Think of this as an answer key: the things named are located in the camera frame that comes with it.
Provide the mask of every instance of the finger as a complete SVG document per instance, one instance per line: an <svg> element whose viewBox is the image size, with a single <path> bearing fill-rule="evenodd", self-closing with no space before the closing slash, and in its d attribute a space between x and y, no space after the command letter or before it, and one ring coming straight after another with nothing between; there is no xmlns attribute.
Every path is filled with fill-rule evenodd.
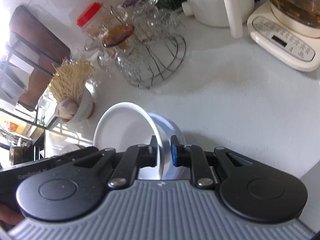
<svg viewBox="0 0 320 240"><path fill-rule="evenodd" d="M0 220L15 226L23 220L23 216L0 204Z"/></svg>

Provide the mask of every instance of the gray ribbed gripper base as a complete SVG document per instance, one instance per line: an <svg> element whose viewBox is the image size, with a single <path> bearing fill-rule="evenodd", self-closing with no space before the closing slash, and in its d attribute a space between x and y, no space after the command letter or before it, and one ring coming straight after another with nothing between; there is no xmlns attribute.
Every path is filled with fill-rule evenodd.
<svg viewBox="0 0 320 240"><path fill-rule="evenodd" d="M137 180L110 192L87 216L64 223L25 219L9 231L14 240L308 240L297 219L263 225L227 210L213 191L187 180Z"/></svg>

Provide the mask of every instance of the bowl rim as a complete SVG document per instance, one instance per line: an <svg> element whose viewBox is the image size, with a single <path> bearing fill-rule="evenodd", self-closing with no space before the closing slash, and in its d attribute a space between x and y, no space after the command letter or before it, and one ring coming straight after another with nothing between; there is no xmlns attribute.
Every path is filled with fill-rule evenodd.
<svg viewBox="0 0 320 240"><path fill-rule="evenodd" d="M164 171L164 160L162 160L162 156L164 155L164 145L162 143L162 137L160 135L160 132L155 124L155 122L152 120L151 116L148 114L148 112L146 112L142 107L131 103L131 102L121 102L121 103L117 103L113 106L111 106L107 111L104 112L104 114L102 115L102 117L100 118L98 125L96 127L96 130L94 132L94 136L93 136L93 146L97 147L97 131L100 129L100 127L103 125L104 120L108 117L108 115L111 112L114 112L118 109L122 109L122 108L126 108L126 109L131 109L133 111L138 112L139 114L141 114L149 123L149 125L151 126L156 139L157 139L157 143L158 143L158 155L157 155L157 166L159 167L159 175L160 175L160 179L162 179L163 177L163 171Z"/></svg>

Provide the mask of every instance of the red lid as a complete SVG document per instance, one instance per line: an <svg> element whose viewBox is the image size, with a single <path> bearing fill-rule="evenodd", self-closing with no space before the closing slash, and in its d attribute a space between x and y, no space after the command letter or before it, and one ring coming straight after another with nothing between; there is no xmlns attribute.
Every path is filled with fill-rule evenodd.
<svg viewBox="0 0 320 240"><path fill-rule="evenodd" d="M94 2L92 3L77 19L77 25L81 28L88 21L90 21L93 16L100 10L102 7L101 3Z"/></svg>

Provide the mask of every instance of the white ceramic bowl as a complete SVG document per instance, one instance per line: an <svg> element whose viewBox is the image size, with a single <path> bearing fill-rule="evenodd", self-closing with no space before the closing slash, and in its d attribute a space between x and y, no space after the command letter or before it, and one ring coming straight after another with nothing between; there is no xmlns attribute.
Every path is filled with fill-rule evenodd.
<svg viewBox="0 0 320 240"><path fill-rule="evenodd" d="M150 144L152 135L158 142L157 166L140 169L138 179L159 180L170 165L171 155L168 157L164 150L170 145L164 132L140 106L124 102L110 107L98 123L93 145L99 150L115 148L124 152L132 145Z"/></svg>
<svg viewBox="0 0 320 240"><path fill-rule="evenodd" d="M156 125L163 130L163 132L167 136L168 142L170 142L172 135L176 135L181 144L186 144L186 139L184 138L183 133L174 122L158 114L154 114L154 113L148 113L148 114L152 118L152 120L156 123ZM183 176L183 172L185 171L186 168L173 166L172 157L171 157L171 147L169 145L170 148L167 149L166 146L167 146L167 143L164 146L164 152L166 157L167 156L170 157L170 160L169 160L170 164L168 165L168 169L164 171L162 179L164 180L165 179L181 179L181 177Z"/></svg>

